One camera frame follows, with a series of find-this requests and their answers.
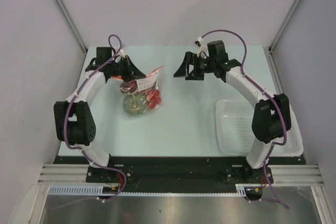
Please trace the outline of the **clear zip top bag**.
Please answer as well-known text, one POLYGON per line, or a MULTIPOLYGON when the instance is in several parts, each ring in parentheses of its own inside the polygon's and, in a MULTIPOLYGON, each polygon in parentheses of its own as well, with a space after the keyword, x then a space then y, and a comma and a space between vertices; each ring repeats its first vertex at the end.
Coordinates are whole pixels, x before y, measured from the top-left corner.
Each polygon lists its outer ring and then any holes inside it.
MULTIPOLYGON (((154 89, 158 89, 160 91, 160 93, 161 93, 160 82, 161 82, 161 72, 162 72, 162 70, 163 70, 163 66, 159 66, 158 68, 152 70, 149 74, 147 74, 145 78, 143 78, 143 79, 135 79, 137 81, 138 91, 135 92, 135 93, 131 93, 131 94, 140 93, 140 94, 142 94, 142 95, 144 95, 146 97, 147 94, 148 94, 148 92, 151 91, 151 90, 154 90, 154 89)), ((124 82, 121 79, 121 77, 112 77, 112 79, 118 80, 120 82, 120 84, 124 82)), ((149 112, 155 111, 156 109, 158 109, 161 106, 161 104, 157 108, 155 108, 153 110, 148 109, 145 113, 149 113, 149 112)), ((128 113, 126 113, 126 114, 129 115, 129 116, 143 115, 143 114, 130 115, 128 113)))

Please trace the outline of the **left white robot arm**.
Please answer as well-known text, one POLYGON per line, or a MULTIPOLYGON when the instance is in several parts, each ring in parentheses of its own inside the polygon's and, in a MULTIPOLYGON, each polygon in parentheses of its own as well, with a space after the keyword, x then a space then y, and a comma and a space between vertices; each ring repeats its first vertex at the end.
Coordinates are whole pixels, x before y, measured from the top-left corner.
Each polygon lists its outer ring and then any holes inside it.
POLYGON ((96 136, 96 124, 90 106, 102 87, 112 77, 123 81, 143 79, 140 71, 123 50, 110 47, 97 47, 96 56, 85 69, 82 84, 65 101, 54 104, 54 117, 57 138, 65 142, 70 150, 77 150, 97 167, 98 176, 105 182, 115 178, 116 169, 109 165, 110 155, 92 142, 96 136))

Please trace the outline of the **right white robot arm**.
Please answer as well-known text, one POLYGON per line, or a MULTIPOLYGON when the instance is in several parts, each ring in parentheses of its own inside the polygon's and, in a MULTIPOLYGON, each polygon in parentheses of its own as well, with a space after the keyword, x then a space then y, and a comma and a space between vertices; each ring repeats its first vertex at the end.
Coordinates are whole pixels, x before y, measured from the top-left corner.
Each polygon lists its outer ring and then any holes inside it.
POLYGON ((261 177, 260 168, 267 164, 275 145, 285 145, 287 131, 291 129, 289 99, 285 94, 270 94, 244 71, 243 63, 230 59, 221 40, 195 42, 198 51, 185 53, 183 61, 174 73, 175 78, 203 81, 205 74, 212 73, 224 83, 236 89, 254 109, 251 123, 255 136, 246 156, 248 166, 242 169, 243 179, 254 183, 261 177))

